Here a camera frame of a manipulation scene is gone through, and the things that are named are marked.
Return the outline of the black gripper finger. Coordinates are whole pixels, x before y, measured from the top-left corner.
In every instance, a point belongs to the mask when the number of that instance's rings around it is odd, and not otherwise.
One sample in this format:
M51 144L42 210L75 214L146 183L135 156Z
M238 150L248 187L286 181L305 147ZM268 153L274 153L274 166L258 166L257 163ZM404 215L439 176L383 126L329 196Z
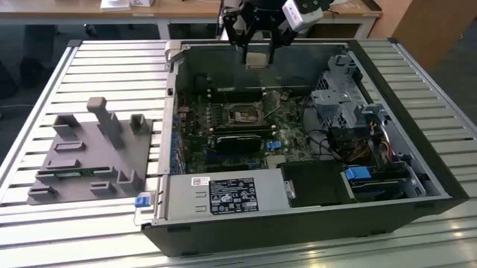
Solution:
M298 33L290 28L286 27L285 30L281 30L277 26L272 27L270 30L270 44L269 44L269 63L274 62L276 50L282 46L289 46L294 41Z
M242 49L242 59L241 62L245 64L248 61L248 46L249 39L248 35L244 33L237 33L234 29L234 24L237 22L237 16L234 14L226 14L222 16L224 27L229 36L229 42Z

